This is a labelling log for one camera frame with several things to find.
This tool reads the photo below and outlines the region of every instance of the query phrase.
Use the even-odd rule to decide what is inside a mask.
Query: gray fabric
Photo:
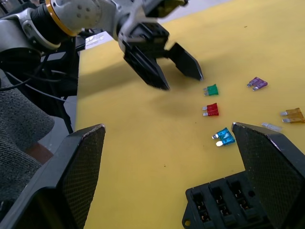
[[[1,80],[1,88],[9,86]],[[0,92],[0,200],[15,200],[40,168],[24,151],[53,126],[54,120],[18,89]]]

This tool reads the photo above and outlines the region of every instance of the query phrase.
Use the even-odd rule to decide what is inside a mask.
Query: green fuse
[[[214,84],[212,86],[203,89],[205,91],[204,95],[215,95],[218,94],[217,86]]]

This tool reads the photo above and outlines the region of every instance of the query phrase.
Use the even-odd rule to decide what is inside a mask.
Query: yellow mat
[[[180,43],[205,77],[186,78],[161,60],[170,92],[147,86],[114,41],[82,52],[76,127],[107,129],[85,228],[181,229],[186,189],[244,170],[237,144],[211,138],[232,122],[282,126],[305,152],[305,125],[279,115],[305,112],[304,9],[304,0],[234,0],[165,24],[169,47]],[[252,92],[256,76],[269,85]],[[204,97],[214,83],[219,96]],[[213,103],[220,116],[203,117]]]

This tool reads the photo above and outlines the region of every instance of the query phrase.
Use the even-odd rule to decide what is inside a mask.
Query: blue fuse
[[[222,146],[222,145],[225,146],[235,142],[235,139],[233,138],[228,128],[225,128],[222,131],[219,131],[217,132],[217,134],[212,136],[212,139],[217,139],[217,138],[220,139],[220,141],[216,143],[217,146]]]

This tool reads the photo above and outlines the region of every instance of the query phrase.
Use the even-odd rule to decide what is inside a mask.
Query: purple fuse
[[[264,80],[261,80],[259,83],[257,83],[256,85],[255,85],[255,87],[252,89],[252,91],[257,91],[258,89],[261,89],[261,88],[263,88],[263,87],[266,87],[268,85],[268,83],[266,82],[266,81],[264,81]]]
[[[252,85],[255,85],[255,84],[259,83],[260,81],[261,81],[260,78],[255,77],[253,80],[251,80],[251,81],[247,84],[247,87],[251,87]]]

